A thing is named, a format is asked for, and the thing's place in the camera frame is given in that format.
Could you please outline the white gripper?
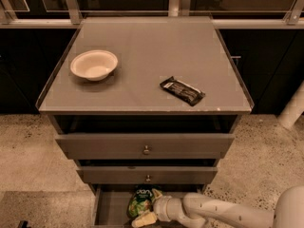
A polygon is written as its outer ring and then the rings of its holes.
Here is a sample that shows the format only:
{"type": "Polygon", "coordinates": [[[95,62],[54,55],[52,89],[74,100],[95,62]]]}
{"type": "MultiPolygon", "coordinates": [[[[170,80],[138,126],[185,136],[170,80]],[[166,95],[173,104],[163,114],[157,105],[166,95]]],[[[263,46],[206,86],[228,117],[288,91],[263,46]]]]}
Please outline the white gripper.
{"type": "Polygon", "coordinates": [[[143,212],[135,218],[131,225],[133,228],[141,228],[146,225],[154,224],[157,220],[170,222],[172,220],[181,222],[184,219],[184,212],[181,200],[171,196],[163,196],[162,191],[156,188],[152,189],[153,211],[143,212]]]}

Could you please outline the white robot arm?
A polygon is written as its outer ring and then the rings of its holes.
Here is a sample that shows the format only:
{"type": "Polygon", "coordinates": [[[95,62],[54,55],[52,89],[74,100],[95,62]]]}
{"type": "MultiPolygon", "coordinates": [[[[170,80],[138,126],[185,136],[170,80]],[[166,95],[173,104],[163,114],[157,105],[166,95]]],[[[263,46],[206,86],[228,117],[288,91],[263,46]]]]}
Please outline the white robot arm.
{"type": "Polygon", "coordinates": [[[159,220],[177,221],[186,228],[203,228],[207,218],[234,228],[304,228],[304,186],[284,191],[274,211],[212,199],[200,193],[187,193],[182,199],[158,196],[153,211],[144,211],[131,225],[141,228],[159,220]]]}

